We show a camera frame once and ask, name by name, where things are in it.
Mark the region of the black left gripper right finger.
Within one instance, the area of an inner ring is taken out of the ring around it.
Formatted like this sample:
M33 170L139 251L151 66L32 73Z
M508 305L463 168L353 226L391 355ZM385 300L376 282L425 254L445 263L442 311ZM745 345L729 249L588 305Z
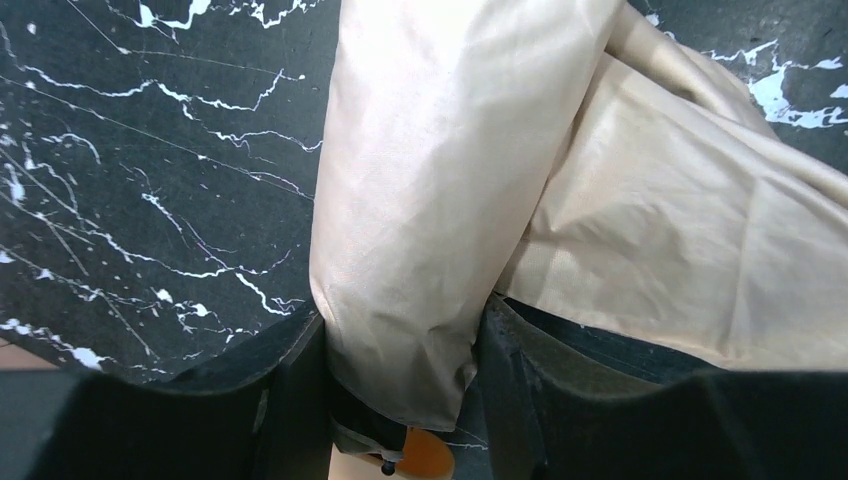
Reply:
M497 479L843 479L843 372L705 370L661 385L492 296L477 342Z

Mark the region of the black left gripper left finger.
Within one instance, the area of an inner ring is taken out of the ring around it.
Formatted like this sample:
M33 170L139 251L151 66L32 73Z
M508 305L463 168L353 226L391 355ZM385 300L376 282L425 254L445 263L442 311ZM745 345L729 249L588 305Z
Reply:
M324 479L324 325L300 311L172 380L1 375L5 479Z

